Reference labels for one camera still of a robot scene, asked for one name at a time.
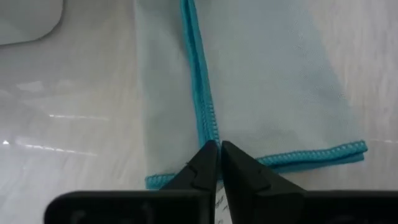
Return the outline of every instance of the white table surface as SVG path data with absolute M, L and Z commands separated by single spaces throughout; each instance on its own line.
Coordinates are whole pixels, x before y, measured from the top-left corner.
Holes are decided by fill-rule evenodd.
M 370 150 L 285 176 L 306 189 L 398 189 L 398 3 L 308 5 Z M 41 223 L 72 190 L 144 188 L 132 0 L 68 0 L 64 13 L 46 38 L 0 47 L 0 223 Z

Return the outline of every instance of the blue stitching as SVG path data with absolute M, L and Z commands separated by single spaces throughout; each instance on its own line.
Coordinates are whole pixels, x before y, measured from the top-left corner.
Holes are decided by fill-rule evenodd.
M 368 150 L 366 143 L 361 141 L 351 142 L 348 144 L 342 144 L 330 149 L 310 150 L 310 151 L 294 151 L 283 154 L 276 154 L 271 156 L 264 156 L 257 158 L 257 160 L 267 166 L 289 166 L 289 164 L 299 163 L 314 163 L 313 167 L 330 166 L 333 164 L 345 163 L 347 157 L 354 157 L 358 154 L 362 154 Z M 302 170 L 299 168 L 289 169 L 289 172 L 295 170 Z M 175 174 L 156 174 L 145 178 L 147 189 L 159 189 L 167 182 L 169 182 Z
M 195 3 L 192 0 L 181 0 L 180 9 L 183 23 L 183 35 L 187 48 L 192 76 L 192 96 L 197 118 L 197 130 L 200 147 L 207 141 L 220 143 L 215 118 L 213 99 L 206 66 L 205 53 L 199 31 Z

